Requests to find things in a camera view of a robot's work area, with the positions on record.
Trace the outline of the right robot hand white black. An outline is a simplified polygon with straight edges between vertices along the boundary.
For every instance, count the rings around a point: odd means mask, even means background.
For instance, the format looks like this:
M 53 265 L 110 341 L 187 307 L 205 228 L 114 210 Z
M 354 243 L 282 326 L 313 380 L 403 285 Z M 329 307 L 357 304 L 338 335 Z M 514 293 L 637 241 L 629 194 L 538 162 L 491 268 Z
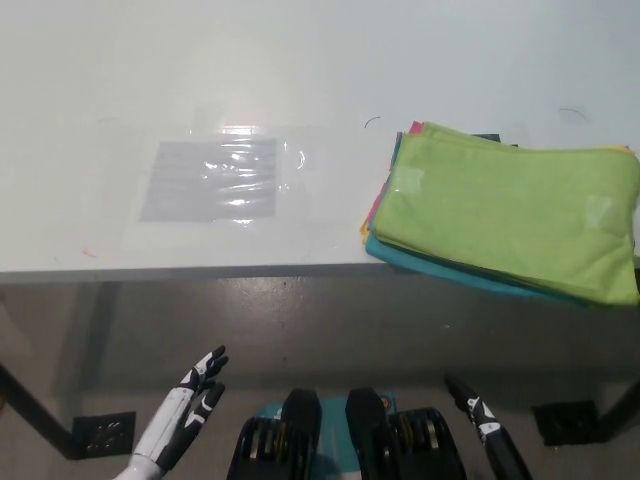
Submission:
M 533 477 L 509 432 L 482 398 L 451 374 L 446 374 L 444 381 L 457 408 L 467 415 L 476 429 L 495 478 L 532 480 Z

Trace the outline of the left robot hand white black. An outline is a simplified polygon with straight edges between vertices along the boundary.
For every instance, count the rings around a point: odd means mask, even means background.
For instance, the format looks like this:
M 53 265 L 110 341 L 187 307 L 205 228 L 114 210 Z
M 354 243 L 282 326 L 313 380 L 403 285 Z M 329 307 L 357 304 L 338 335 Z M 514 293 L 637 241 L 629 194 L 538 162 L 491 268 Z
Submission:
M 130 456 L 120 479 L 161 479 L 172 470 L 199 435 L 221 399 L 225 386 L 216 380 L 227 364 L 226 348 L 208 352 L 166 395 Z

